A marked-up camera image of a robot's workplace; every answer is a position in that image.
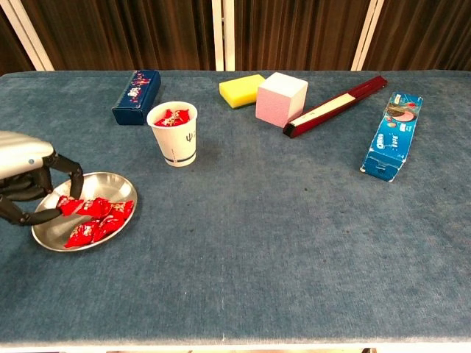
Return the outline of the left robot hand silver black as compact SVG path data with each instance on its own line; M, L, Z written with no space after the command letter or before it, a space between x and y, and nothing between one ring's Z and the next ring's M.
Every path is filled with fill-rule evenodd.
M61 214L57 208L28 213L16 202L43 198L53 190L50 170L67 174L70 196L78 199L84 176L79 163L58 154L52 144L18 132L1 132L1 217L11 224L33 226Z

